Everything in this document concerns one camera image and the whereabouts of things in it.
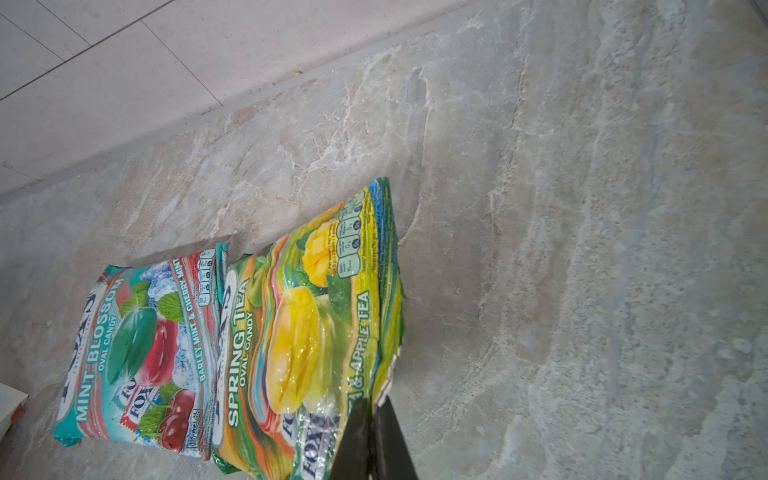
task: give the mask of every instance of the candy bag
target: candy bag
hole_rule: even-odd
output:
[[[396,251],[380,178],[230,266],[213,436],[222,471],[327,478],[352,404],[389,388],[402,342]]]
[[[58,441],[113,439],[210,457],[226,264],[220,244],[141,268],[107,267],[85,301]]]

